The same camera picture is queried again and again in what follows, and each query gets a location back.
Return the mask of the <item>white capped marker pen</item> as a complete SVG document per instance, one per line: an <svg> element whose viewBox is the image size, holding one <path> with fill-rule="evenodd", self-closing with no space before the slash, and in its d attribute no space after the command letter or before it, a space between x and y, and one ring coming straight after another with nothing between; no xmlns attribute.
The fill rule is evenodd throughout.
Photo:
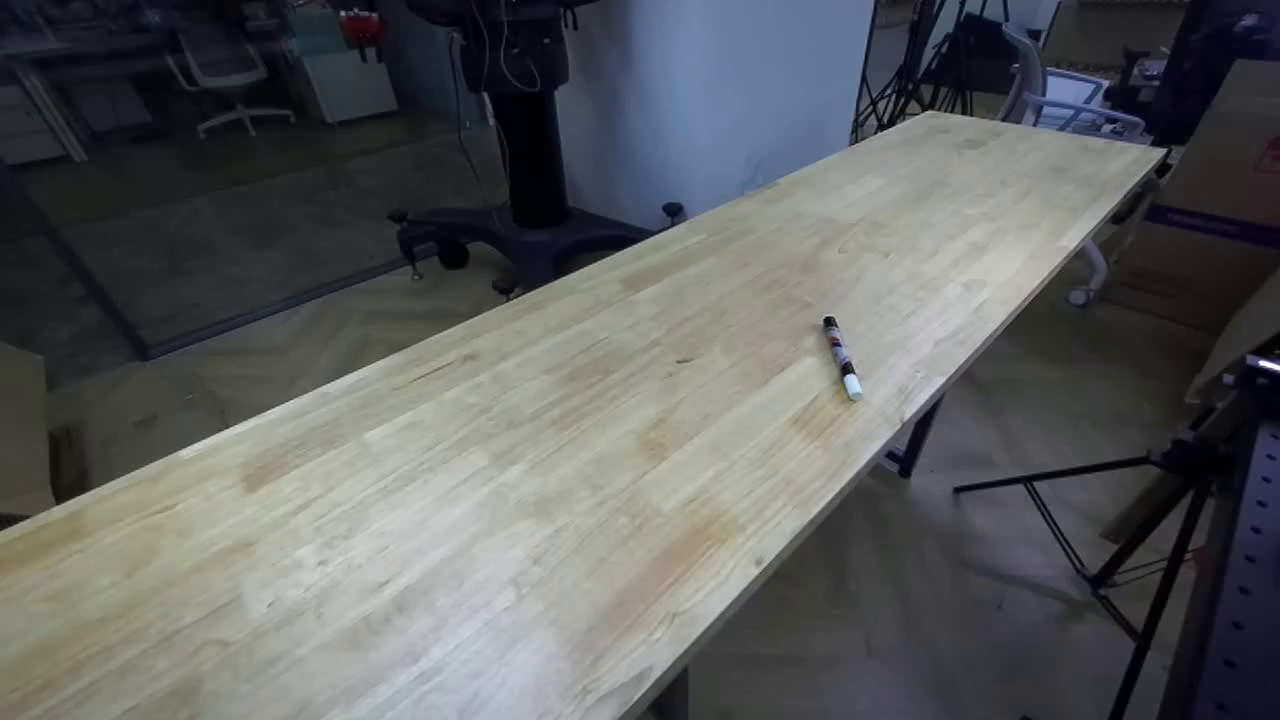
<svg viewBox="0 0 1280 720"><path fill-rule="evenodd" d="M829 336L829 351L831 351L831 362L836 362L843 396L848 396L848 401L859 401L859 396L864 396L864 379L859 379L859 372L855 372L855 366L854 366L854 351L848 351L848 343L843 343L840 319L836 319L836 317L825 317L821 329L825 329L825 336Z"/></svg>

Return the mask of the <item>white pillar cabinet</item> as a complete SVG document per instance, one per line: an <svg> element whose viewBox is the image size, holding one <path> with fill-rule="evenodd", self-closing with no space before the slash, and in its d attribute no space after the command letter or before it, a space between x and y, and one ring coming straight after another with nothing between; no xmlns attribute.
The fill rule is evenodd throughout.
<svg viewBox="0 0 1280 720"><path fill-rule="evenodd" d="M656 229L848 144L874 0L595 0L556 91L576 208Z"/></svg>

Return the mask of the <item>black table leg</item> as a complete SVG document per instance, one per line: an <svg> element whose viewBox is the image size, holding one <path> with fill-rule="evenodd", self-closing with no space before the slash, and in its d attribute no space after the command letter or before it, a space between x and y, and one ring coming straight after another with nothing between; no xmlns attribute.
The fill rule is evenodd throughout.
<svg viewBox="0 0 1280 720"><path fill-rule="evenodd" d="M937 401L932 408L925 408L925 415L912 423L910 440L901 447L887 453L887 465L895 467L901 479L912 479L925 445L932 437L937 413L946 401Z"/></svg>

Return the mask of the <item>black tripod background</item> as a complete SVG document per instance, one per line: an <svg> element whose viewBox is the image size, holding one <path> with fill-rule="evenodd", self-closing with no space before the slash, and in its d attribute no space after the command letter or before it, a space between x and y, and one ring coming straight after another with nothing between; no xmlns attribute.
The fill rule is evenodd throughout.
<svg viewBox="0 0 1280 720"><path fill-rule="evenodd" d="M910 0L901 59L886 80L859 77L848 135L864 142L915 114L970 114L976 97L1004 97L1018 66L1008 21L1008 0Z"/></svg>

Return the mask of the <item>white chair by table end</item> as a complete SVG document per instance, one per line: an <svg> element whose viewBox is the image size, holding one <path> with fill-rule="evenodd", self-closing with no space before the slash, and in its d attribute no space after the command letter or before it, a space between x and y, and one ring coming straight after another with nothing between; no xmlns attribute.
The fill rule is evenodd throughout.
<svg viewBox="0 0 1280 720"><path fill-rule="evenodd" d="M1046 50L1012 26L1004 26L1004 39L1018 53L1012 88L1001 109L1004 124L1072 133L1072 135L1103 135L1103 142L1137 142L1137 144L1149 142L1140 115L1115 114L1110 106L1103 77L1054 68L1046 59Z"/></svg>

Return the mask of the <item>white office chair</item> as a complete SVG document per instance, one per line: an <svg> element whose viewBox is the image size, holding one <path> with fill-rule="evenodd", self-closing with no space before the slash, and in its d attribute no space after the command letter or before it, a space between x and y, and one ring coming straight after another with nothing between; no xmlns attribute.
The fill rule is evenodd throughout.
<svg viewBox="0 0 1280 720"><path fill-rule="evenodd" d="M247 100L247 91L269 83L273 74L263 57L228 27L213 27L213 26L177 27L169 74L187 97L226 100L226 114L198 124L200 142L208 142L216 127L228 127L228 124L257 133L260 122L296 122L294 109Z"/></svg>

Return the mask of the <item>cardboard boxes stack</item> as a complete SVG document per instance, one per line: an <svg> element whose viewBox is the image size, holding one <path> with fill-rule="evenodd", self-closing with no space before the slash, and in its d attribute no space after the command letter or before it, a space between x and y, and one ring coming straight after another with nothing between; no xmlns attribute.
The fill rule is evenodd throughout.
<svg viewBox="0 0 1280 720"><path fill-rule="evenodd" d="M1280 66L1236 59L1115 258L1110 299L1225 329L1280 266Z"/></svg>

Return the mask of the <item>perforated metal panel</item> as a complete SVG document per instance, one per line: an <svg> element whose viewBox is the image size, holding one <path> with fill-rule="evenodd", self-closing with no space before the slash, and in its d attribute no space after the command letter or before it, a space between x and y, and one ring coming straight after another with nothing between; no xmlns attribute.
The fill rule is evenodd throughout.
<svg viewBox="0 0 1280 720"><path fill-rule="evenodd" d="M1228 493L1228 535L1193 720L1280 720L1280 428L1266 423Z"/></svg>

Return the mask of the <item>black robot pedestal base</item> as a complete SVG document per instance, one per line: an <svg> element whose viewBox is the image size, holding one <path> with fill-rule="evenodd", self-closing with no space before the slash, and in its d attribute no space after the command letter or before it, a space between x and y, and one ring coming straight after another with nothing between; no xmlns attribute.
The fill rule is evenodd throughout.
<svg viewBox="0 0 1280 720"><path fill-rule="evenodd" d="M647 241L647 229L570 205L556 91L570 83L563 31L591 0L404 0L459 39L459 77L495 122L503 205L394 211L408 267L435 260L458 274L490 245L503 274L501 298Z"/></svg>

